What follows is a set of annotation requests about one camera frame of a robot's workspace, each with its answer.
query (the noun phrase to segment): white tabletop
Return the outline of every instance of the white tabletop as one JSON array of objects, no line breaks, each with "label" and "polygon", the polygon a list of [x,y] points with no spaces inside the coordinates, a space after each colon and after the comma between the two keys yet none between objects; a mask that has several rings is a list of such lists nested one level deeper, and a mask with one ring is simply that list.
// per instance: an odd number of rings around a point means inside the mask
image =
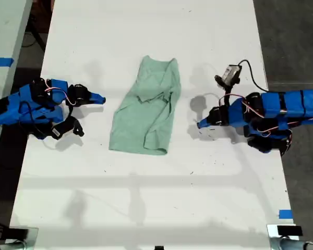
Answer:
[{"label": "white tabletop", "polygon": [[0,0],[0,57],[14,59],[10,68],[0,67],[0,98],[10,94],[31,4],[32,0]]},{"label": "white tabletop", "polygon": [[[165,156],[108,150],[144,55],[179,64]],[[223,95],[214,75],[244,58],[266,87],[252,0],[57,0],[42,76],[107,101],[75,109],[82,138],[29,138],[11,226],[39,228],[37,249],[270,249],[267,224],[292,223],[278,218],[290,209],[279,152],[258,152],[232,128],[208,137],[195,127]],[[244,67],[233,93],[253,91]],[[206,107],[192,105],[197,96]]]}]

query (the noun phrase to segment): blue tape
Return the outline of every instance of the blue tape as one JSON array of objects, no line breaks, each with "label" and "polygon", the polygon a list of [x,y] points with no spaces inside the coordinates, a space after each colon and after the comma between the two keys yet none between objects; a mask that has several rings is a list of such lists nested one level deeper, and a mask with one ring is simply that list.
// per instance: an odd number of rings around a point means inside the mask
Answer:
[{"label": "blue tape", "polygon": [[14,62],[12,58],[0,57],[0,67],[10,67]]},{"label": "blue tape", "polygon": [[279,218],[280,219],[293,219],[292,211],[291,210],[280,210]]}]

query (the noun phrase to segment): gray floor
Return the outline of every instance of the gray floor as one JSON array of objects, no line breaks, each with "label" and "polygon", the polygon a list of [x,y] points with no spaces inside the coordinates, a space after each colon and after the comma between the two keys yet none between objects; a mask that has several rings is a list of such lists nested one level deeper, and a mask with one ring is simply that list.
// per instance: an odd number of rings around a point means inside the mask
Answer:
[{"label": "gray floor", "polygon": [[[269,89],[313,89],[313,0],[254,2]],[[30,42],[26,37],[24,44]],[[17,72],[22,78],[39,73],[42,59],[38,44],[23,48]],[[304,239],[313,241],[313,126],[293,131],[283,167],[295,223],[303,227]]]}]

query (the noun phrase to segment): green cloth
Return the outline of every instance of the green cloth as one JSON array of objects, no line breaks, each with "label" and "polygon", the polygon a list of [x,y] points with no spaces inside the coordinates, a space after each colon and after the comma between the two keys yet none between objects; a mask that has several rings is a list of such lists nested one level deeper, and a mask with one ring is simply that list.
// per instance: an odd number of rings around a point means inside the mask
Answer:
[{"label": "green cloth", "polygon": [[180,92],[176,59],[156,61],[145,56],[135,84],[114,114],[109,149],[167,154]]}]

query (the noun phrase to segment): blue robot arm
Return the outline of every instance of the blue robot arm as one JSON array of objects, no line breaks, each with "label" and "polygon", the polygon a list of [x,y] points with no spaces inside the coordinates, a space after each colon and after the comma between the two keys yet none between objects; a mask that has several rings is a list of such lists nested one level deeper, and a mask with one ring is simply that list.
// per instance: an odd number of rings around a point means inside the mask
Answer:
[{"label": "blue robot arm", "polygon": [[[64,100],[70,111],[65,120],[59,106]],[[89,92],[81,84],[68,87],[66,81],[39,78],[21,87],[17,93],[0,99],[0,125],[19,123],[39,139],[50,135],[58,140],[70,130],[83,136],[79,121],[71,116],[73,108],[104,103],[104,97]]]},{"label": "blue robot arm", "polygon": [[230,65],[223,77],[215,77],[225,89],[227,99],[224,105],[213,107],[208,117],[197,123],[197,127],[243,127],[249,146],[263,153],[276,148],[283,155],[291,145],[291,128],[313,124],[313,90],[254,92],[229,105],[231,89],[239,83],[240,72],[240,65]]}]

